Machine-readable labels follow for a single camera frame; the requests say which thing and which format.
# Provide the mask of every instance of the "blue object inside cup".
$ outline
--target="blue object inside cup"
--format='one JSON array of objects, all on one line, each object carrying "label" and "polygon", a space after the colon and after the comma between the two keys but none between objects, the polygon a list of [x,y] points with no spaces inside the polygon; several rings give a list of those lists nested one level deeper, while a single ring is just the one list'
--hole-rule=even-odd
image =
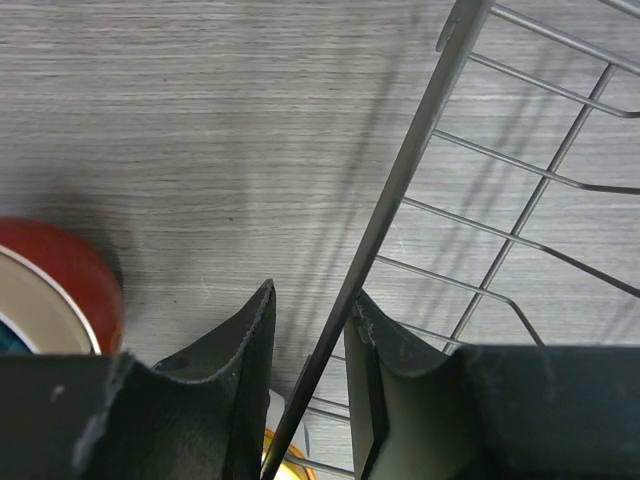
[{"label": "blue object inside cup", "polygon": [[3,322],[0,322],[0,354],[31,353],[22,340]]}]

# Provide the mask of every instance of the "wire rack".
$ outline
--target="wire rack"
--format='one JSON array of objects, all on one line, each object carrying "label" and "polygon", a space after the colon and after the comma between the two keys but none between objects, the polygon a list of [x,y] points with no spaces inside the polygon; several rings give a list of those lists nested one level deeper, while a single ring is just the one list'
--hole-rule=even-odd
[{"label": "wire rack", "polygon": [[[640,2],[637,0],[600,0],[608,7],[630,15],[640,20]],[[492,58],[480,55],[473,51],[478,35],[488,15],[496,16],[510,22],[517,27],[526,29],[534,34],[546,37],[549,40],[569,47],[583,55],[592,57],[603,63],[603,71],[596,81],[591,94],[583,96],[579,93],[563,88],[555,83],[543,80],[527,72],[512,68],[509,65],[498,62]],[[544,252],[557,260],[564,262],[587,275],[591,275],[602,282],[639,298],[640,290],[625,283],[614,276],[602,272],[590,265],[583,263],[561,251],[553,249],[542,243],[529,240],[521,236],[521,232],[531,214],[536,209],[540,199],[544,195],[551,182],[562,184],[577,190],[589,192],[606,192],[617,195],[639,195],[640,188],[634,186],[612,186],[593,183],[584,183],[573,178],[560,175],[557,172],[565,156],[574,144],[576,138],[587,122],[589,115],[598,110],[619,119],[633,121],[640,118],[640,112],[627,111],[600,101],[607,85],[616,71],[624,70],[636,76],[640,76],[640,63],[629,60],[614,52],[608,51],[581,38],[560,31],[554,27],[541,23],[533,18],[522,15],[505,6],[494,3],[492,0],[458,0],[443,27],[438,39],[436,50],[441,52],[438,64],[433,72],[429,85],[418,106],[417,112],[405,136],[391,173],[386,181],[372,217],[367,225],[361,243],[355,254],[347,276],[340,289],[333,309],[324,326],[322,334],[317,342],[313,354],[309,357],[298,383],[290,398],[285,414],[278,427],[269,450],[264,466],[263,480],[274,478],[277,468],[283,458],[297,462],[305,467],[326,472],[336,477],[353,478],[351,471],[332,465],[301,460],[287,455],[289,442],[295,429],[301,422],[305,412],[325,417],[329,421],[349,424],[349,417],[334,411],[348,412],[348,406],[330,400],[314,397],[314,391],[320,377],[331,361],[344,362],[345,359],[333,354],[336,342],[342,332],[343,326],[349,315],[349,311],[355,301],[356,295],[361,290],[365,279],[374,262],[381,262],[392,267],[404,269],[414,274],[449,284],[451,286],[473,293],[464,313],[455,325],[449,336],[438,334],[416,327],[403,324],[406,328],[426,336],[445,342],[444,352],[451,353],[456,346],[463,345],[460,336],[469,325],[474,312],[484,297],[507,304],[524,325],[533,341],[544,345],[544,339],[537,332],[534,323],[527,317],[522,308],[512,298],[501,295],[491,290],[491,285],[496,274],[502,267],[514,245],[521,245],[530,249]],[[500,151],[487,148],[483,145],[471,142],[451,133],[437,129],[438,121],[442,116],[449,97],[467,61],[475,62],[501,74],[525,82],[534,87],[546,90],[558,97],[571,100],[581,105],[578,115],[564,136],[546,169],[539,168],[530,163],[514,158]],[[503,231],[487,224],[474,221],[470,218],[454,214],[450,211],[437,208],[424,202],[406,196],[407,189],[418,167],[418,164],[432,137],[450,142],[461,148],[469,149],[482,155],[486,155],[500,162],[504,162],[514,168],[521,169],[540,177],[539,183],[522,209],[517,221],[510,231]],[[460,281],[438,272],[425,270],[409,263],[403,263],[379,254],[380,247],[389,230],[392,221],[401,204],[424,211],[426,214],[437,215],[449,221],[457,222],[465,227],[476,229],[487,234],[502,238],[504,243],[495,256],[491,266],[484,275],[479,285],[473,285]],[[309,402],[328,407],[324,410],[309,407]]]}]

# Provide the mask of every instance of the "wood grain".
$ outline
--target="wood grain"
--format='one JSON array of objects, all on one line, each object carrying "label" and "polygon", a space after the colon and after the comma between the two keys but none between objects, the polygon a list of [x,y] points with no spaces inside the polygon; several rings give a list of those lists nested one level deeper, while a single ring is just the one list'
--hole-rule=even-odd
[{"label": "wood grain", "polygon": [[[639,61],[638,24],[597,2],[507,6]],[[121,275],[125,344],[147,362],[278,290],[274,387],[287,393],[331,308],[437,61],[449,1],[14,0],[0,5],[0,214],[53,221]],[[605,65],[497,18],[476,51],[588,95]],[[619,73],[603,99],[639,110]],[[442,130],[546,167],[579,110],[469,64]],[[640,124],[595,112],[560,170],[640,185]],[[434,139],[410,195],[509,230],[538,178]],[[551,185],[524,235],[638,284],[638,201]],[[478,284],[501,240],[403,206],[393,258]],[[449,333],[470,294],[375,265],[398,320]],[[549,342],[637,343],[638,304],[516,247],[492,289]],[[485,299],[467,341],[527,342]],[[346,402],[330,365],[318,394]],[[349,467],[348,429],[308,419]]]}]

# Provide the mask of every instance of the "metal rack frame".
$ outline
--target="metal rack frame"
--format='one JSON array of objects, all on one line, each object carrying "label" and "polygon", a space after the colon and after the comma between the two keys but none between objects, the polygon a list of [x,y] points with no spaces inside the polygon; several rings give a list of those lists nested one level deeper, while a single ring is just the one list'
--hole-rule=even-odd
[{"label": "metal rack frame", "polygon": [[[637,0],[600,0],[600,2],[640,20],[640,2]],[[588,97],[585,97],[546,80],[537,78],[529,73],[517,70],[501,62],[473,52],[473,46],[487,16],[490,14],[604,62],[606,66],[593,87],[591,94]],[[429,332],[412,325],[403,324],[408,329],[421,335],[446,342],[444,348],[445,353],[451,353],[455,346],[464,344],[464,342],[459,340],[460,335],[469,324],[483,297],[489,297],[493,300],[508,304],[519,317],[535,343],[539,346],[544,345],[542,338],[538,335],[536,329],[518,304],[511,298],[490,290],[497,272],[500,270],[514,244],[524,245],[529,248],[540,250],[628,293],[629,295],[640,298],[640,289],[601,272],[558,250],[520,236],[522,229],[530,219],[531,214],[535,210],[538,202],[551,182],[557,182],[570,188],[591,192],[619,195],[640,195],[640,188],[638,187],[620,187],[583,183],[556,173],[593,110],[598,110],[621,119],[632,120],[640,118],[640,112],[638,111],[622,110],[600,101],[602,93],[618,69],[640,76],[640,63],[629,60],[581,38],[522,15],[507,7],[494,3],[493,0],[457,0],[440,34],[436,50],[442,52],[441,57],[433,72],[422,100],[420,101],[402,146],[400,147],[400,151],[397,155],[391,173],[389,174],[380,198],[373,211],[371,220],[367,225],[344,283],[329,314],[329,318],[312,355],[308,358],[307,363],[302,370],[293,394],[290,397],[284,416],[266,455],[262,469],[262,480],[272,480],[275,477],[282,459],[287,455],[289,443],[297,426],[302,420],[305,411],[311,414],[325,416],[334,421],[349,422],[349,417],[326,412],[314,407],[308,407],[308,405],[311,400],[314,400],[315,402],[324,404],[325,406],[338,409],[348,409],[348,406],[346,405],[313,397],[313,393],[327,362],[330,359],[344,362],[344,358],[332,355],[332,352],[349,316],[349,311],[355,302],[356,296],[362,289],[374,261],[405,269],[415,274],[426,276],[474,293],[473,298],[469,302],[467,308],[462,314],[462,317],[449,337]],[[442,116],[447,101],[467,60],[479,63],[487,68],[582,105],[580,112],[576,116],[573,124],[566,133],[563,141],[546,169],[533,166],[517,158],[513,158],[501,152],[470,142],[464,138],[436,129],[438,121]],[[519,218],[510,232],[496,229],[489,225],[476,222],[469,218],[453,214],[405,196],[416,168],[420,163],[420,160],[432,137],[437,137],[462,148],[487,155],[513,167],[541,177],[537,187],[531,194],[529,201],[520,213]],[[436,272],[424,270],[378,254],[393,218],[395,217],[398,208],[403,203],[504,239],[502,248],[486,272],[484,279],[478,286],[461,282],[455,278],[440,275]],[[287,457],[287,459],[298,462],[303,466],[325,471],[339,477],[353,478],[354,476],[353,472],[334,466],[324,465],[310,460],[302,461],[300,459],[289,457]]]}]

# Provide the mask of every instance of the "yellow rim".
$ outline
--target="yellow rim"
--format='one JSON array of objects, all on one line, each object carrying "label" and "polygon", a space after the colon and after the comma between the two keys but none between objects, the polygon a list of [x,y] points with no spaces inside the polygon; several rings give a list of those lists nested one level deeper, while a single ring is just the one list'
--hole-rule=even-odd
[{"label": "yellow rim", "polygon": [[[269,449],[269,445],[271,445],[272,439],[273,432],[267,428],[264,432],[264,443],[262,444],[263,458],[266,451]],[[304,458],[302,452],[293,445],[289,446],[289,453],[294,457]],[[296,465],[295,463],[288,462],[286,460],[284,460],[280,465],[278,473],[280,472],[286,475],[287,479],[291,480],[316,480],[316,475],[315,473],[313,473],[313,470],[311,470],[310,468],[301,467],[300,465]]]}]

